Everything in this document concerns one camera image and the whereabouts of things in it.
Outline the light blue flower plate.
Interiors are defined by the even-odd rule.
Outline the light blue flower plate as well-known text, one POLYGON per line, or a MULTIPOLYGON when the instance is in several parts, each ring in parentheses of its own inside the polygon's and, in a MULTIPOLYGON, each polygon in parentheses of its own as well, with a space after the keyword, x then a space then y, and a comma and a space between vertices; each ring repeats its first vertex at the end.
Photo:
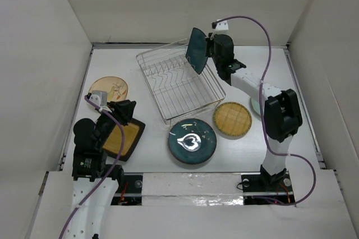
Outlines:
POLYGON ((260 104, 253 98, 251 98, 251 106, 254 112, 260 115, 260 104))

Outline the beige plate with orange leaves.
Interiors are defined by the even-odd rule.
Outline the beige plate with orange leaves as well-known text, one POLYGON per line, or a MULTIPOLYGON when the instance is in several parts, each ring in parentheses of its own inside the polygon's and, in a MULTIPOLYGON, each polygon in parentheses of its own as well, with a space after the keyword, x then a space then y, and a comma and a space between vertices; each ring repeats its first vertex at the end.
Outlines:
POLYGON ((120 77, 106 76, 97 79, 91 85, 89 93, 93 91, 106 91, 107 102, 120 102, 127 99, 128 85, 120 77))

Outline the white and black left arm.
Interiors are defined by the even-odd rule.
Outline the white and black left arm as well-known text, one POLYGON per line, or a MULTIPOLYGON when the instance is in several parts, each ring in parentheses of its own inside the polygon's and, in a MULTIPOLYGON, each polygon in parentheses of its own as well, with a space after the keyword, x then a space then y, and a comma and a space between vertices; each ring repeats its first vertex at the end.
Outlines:
POLYGON ((100 116, 96 121, 82 118, 73 127, 72 212, 60 238, 100 238, 114 194, 125 186, 123 168, 118 164, 120 155, 113 164, 107 164, 103 146, 115 127, 122 129, 131 122, 136 102, 124 100, 101 106, 88 95, 85 100, 100 116))

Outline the brown square plate black rim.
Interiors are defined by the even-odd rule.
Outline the brown square plate black rim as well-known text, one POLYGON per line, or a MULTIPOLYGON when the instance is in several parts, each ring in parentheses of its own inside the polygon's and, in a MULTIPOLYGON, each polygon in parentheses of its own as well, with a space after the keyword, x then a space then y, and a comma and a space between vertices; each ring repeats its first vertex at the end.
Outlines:
MULTIPOLYGON (((123 126, 125 135, 125 143, 119 161, 126 162, 134 152, 143 132, 145 124, 135 118, 127 126, 123 126)), ((122 143, 122 133, 118 126, 110 134, 108 140, 105 142, 103 149, 111 158, 116 158, 119 153, 122 143)))

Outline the woven bamboo round plate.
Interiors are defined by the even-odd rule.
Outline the woven bamboo round plate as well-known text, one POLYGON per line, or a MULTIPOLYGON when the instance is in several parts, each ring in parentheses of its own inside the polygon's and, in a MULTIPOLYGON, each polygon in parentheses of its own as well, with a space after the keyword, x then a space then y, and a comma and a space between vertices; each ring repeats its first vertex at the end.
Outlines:
POLYGON ((225 102, 217 106, 213 121, 221 133, 230 137, 246 135, 252 126, 251 113, 237 102, 225 102))

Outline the metal rail at table front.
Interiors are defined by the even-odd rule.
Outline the metal rail at table front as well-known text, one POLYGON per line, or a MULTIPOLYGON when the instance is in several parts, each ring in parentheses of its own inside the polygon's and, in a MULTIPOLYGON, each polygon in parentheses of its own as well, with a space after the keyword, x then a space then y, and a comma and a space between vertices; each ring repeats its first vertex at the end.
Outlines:
POLYGON ((287 192, 282 187, 277 187, 274 191, 259 191, 252 190, 249 187, 243 187, 241 184, 225 183, 224 186, 220 185, 209 185, 200 186, 199 184, 186 183, 182 185, 164 185, 154 186, 148 185, 142 188, 135 188, 130 185, 125 188, 118 190, 115 193, 115 197, 125 198, 128 197, 143 197, 143 196, 231 196, 231 195, 242 195, 245 196, 292 196, 292 192, 287 192))

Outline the dark teal square plate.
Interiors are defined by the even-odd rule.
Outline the dark teal square plate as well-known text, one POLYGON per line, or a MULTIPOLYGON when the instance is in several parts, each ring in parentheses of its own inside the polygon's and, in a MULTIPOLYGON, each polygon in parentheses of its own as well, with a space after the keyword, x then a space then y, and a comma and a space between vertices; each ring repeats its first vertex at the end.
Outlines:
POLYGON ((205 33, 194 27, 190 35, 185 57, 198 75, 203 72, 208 60, 206 49, 207 41, 205 33))

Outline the dark teal round plate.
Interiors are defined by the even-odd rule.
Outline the dark teal round plate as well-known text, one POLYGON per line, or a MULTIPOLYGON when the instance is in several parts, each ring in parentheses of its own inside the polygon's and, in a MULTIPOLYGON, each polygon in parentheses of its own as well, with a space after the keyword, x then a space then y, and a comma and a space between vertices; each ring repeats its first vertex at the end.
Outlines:
POLYGON ((205 121, 196 118, 184 119, 170 129, 168 147, 181 163, 203 164, 215 153, 217 136, 205 121))

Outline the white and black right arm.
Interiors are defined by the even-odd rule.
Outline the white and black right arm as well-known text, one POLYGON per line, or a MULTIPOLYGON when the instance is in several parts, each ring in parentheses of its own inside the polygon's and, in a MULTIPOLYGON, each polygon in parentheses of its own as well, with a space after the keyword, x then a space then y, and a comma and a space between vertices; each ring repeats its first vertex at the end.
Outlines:
POLYGON ((302 126, 297 94, 292 89, 281 90, 264 83, 236 60, 230 36, 210 33, 206 42, 206 55, 212 58, 218 76, 260 104, 267 150, 257 184, 265 190, 272 190, 284 178, 290 143, 302 126))

